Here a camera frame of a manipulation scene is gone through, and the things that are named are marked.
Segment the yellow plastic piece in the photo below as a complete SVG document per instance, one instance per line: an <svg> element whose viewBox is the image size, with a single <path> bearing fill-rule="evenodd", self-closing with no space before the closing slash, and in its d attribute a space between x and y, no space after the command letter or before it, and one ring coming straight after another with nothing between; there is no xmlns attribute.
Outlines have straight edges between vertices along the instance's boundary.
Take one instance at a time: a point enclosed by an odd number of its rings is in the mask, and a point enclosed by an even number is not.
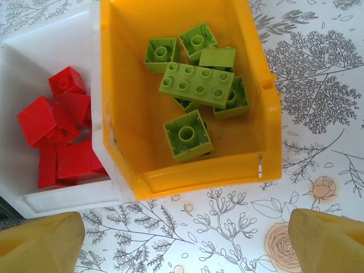
<svg viewBox="0 0 364 273"><path fill-rule="evenodd" d="M251 108L244 117L217 121L202 107L213 157L178 164L163 124L183 110L158 92L163 75L147 72L145 48L150 38L177 37L202 22L219 46L236 48L236 74L244 78ZM280 102L248 1L103 0L101 46L104 143L138 199L281 177ZM188 63L184 51L180 62Z"/></svg>
<svg viewBox="0 0 364 273"><path fill-rule="evenodd" d="M295 209L288 227L303 273L364 272L364 223Z"/></svg>
<svg viewBox="0 0 364 273"><path fill-rule="evenodd" d="M77 212L3 230L0 232L0 272L73 272L84 238L84 224Z"/></svg>

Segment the printed flower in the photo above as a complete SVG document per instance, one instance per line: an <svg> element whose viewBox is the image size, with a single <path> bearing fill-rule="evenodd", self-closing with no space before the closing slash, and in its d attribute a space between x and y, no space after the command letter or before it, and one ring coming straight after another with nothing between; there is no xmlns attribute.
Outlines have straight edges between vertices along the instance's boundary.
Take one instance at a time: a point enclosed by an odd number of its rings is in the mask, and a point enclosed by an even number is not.
<svg viewBox="0 0 364 273"><path fill-rule="evenodd" d="M288 223L277 223L267 233L264 249L278 273L299 273L300 263L288 235Z"/></svg>
<svg viewBox="0 0 364 273"><path fill-rule="evenodd" d="M320 176L314 183L312 183L312 189L305 195L312 195L315 200L325 200L328 197L334 196L336 191L336 185L334 180L327 176Z"/></svg>

